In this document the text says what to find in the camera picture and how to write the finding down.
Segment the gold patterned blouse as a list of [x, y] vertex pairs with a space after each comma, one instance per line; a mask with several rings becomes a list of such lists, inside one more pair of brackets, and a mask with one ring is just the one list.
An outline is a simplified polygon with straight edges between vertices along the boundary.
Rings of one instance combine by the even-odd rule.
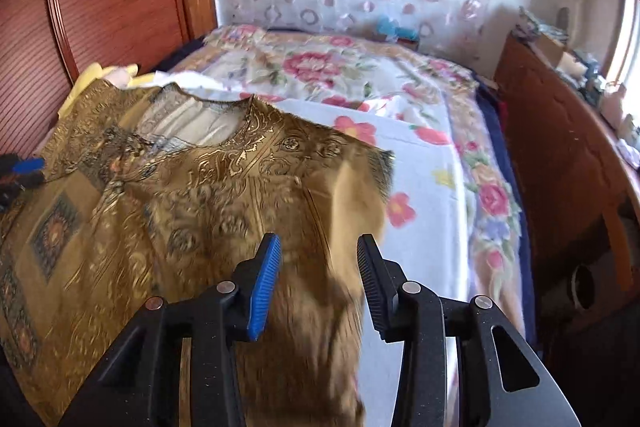
[[265, 332], [236, 350], [251, 426], [359, 426], [361, 235], [380, 235], [393, 156], [259, 98], [175, 86], [81, 93], [44, 181], [1, 216], [1, 346], [55, 425], [146, 299], [231, 277], [267, 233], [282, 258]]

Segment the white floral bed sheet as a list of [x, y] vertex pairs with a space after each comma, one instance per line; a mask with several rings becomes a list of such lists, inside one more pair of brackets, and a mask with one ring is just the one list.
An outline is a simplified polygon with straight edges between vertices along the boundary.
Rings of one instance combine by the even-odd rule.
[[238, 348], [252, 426], [382, 426], [400, 351], [363, 310], [357, 241], [448, 297], [468, 286], [464, 176], [441, 98], [422, 121], [398, 88], [371, 100], [160, 74], [137, 134], [153, 145], [146, 233], [160, 291], [198, 295], [267, 232], [282, 260], [265, 332]]

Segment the yellow Pikachu plush toy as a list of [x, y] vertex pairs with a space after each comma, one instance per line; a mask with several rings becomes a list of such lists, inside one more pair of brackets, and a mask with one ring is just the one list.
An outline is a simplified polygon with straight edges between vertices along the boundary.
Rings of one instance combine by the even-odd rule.
[[97, 62], [91, 63], [79, 74], [72, 90], [70, 90], [70, 94], [67, 95], [67, 98], [58, 110], [58, 118], [65, 117], [81, 93], [86, 91], [98, 80], [105, 80], [111, 83], [112, 86], [120, 90], [125, 90], [147, 86], [152, 82], [154, 76], [154, 72], [140, 75], [137, 64], [103, 67]]

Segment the dark blue blanket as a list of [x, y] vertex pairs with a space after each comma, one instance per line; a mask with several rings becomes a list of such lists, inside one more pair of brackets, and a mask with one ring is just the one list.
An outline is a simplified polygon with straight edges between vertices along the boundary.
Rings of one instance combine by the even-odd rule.
[[363, 127], [357, 110], [397, 121], [417, 138], [448, 135], [469, 196], [471, 287], [495, 299], [525, 338], [535, 340], [526, 217], [498, 101], [484, 77], [398, 44], [250, 25], [215, 30], [155, 68], [170, 77], [192, 70], [198, 87], [227, 92], [233, 100], [256, 95], [279, 106], [292, 100], [334, 106], [338, 129], [361, 140], [384, 132]]

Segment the brown wooden side cabinet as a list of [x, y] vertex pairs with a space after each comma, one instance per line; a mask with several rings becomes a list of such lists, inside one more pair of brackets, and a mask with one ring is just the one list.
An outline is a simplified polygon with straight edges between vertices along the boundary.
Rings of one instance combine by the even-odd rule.
[[504, 133], [523, 197], [539, 274], [570, 259], [603, 225], [618, 288], [639, 292], [639, 176], [597, 112], [526, 44], [508, 36], [495, 71]]

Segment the floral quilt bedspread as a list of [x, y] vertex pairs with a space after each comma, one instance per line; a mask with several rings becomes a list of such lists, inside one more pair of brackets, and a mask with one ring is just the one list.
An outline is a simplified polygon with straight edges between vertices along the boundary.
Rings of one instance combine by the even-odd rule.
[[256, 96], [394, 156], [383, 251], [437, 294], [485, 294], [535, 328], [530, 250], [496, 103], [475, 72], [347, 36], [217, 30], [166, 79], [217, 101]]

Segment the cardboard box on cabinet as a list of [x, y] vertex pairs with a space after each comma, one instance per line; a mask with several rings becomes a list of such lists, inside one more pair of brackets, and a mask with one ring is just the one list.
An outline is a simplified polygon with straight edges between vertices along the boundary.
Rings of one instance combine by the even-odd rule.
[[587, 67], [566, 48], [562, 42], [545, 34], [540, 34], [533, 42], [532, 48], [556, 70], [564, 72], [574, 79], [585, 76]]

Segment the stack of papers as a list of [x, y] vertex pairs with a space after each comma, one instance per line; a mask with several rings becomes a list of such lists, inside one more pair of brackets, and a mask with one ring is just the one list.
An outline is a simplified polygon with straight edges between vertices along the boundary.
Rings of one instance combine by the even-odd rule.
[[560, 43], [567, 43], [568, 41], [568, 35], [564, 29], [545, 23], [532, 12], [526, 10], [524, 6], [518, 8], [518, 22], [515, 25], [515, 29], [524, 39], [529, 41], [533, 41], [540, 36], [547, 36]]

